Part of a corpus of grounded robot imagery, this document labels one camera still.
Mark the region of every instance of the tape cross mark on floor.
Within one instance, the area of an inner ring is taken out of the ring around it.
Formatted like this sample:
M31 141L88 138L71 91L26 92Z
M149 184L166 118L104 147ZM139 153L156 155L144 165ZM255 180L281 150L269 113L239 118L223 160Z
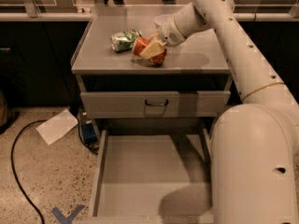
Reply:
M54 207L52 213L58 219L61 224L71 224L75 217L79 214L79 212L84 208L84 205L78 205L76 209L71 213L70 216L65 217L62 212L57 208Z

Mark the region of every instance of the white sheet of paper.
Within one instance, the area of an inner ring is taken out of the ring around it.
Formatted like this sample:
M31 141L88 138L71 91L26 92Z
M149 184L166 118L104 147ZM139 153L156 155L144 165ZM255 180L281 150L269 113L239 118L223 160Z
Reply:
M78 124L77 119L66 109L47 120L36 129L48 145L63 137Z

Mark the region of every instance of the cabinet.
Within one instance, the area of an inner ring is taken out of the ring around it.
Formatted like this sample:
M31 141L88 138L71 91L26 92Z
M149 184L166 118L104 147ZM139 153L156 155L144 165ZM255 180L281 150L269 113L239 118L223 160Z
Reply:
M72 72L100 143L89 219L79 223L151 223L182 215L177 221L211 221L204 215L208 197L197 205L192 196L210 188L198 124L224 111L232 83L214 31L167 48L161 66L110 46L112 34L136 29L148 36L156 16L179 9L100 7L74 55ZM180 204L167 204L167 193ZM190 209L180 208L184 203Z

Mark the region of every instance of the closed drawer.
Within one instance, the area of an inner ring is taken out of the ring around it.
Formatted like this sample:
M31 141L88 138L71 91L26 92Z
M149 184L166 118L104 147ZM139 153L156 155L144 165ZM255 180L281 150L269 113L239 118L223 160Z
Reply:
M229 91L83 92L90 119L215 117L224 110Z

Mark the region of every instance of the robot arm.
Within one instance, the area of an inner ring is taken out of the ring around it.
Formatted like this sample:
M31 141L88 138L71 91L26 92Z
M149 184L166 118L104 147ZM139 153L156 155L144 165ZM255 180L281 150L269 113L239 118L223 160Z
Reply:
M211 137L216 224L298 224L292 155L299 108L283 80L233 14L232 0L194 0L159 28L168 46L214 29L242 105L218 119Z

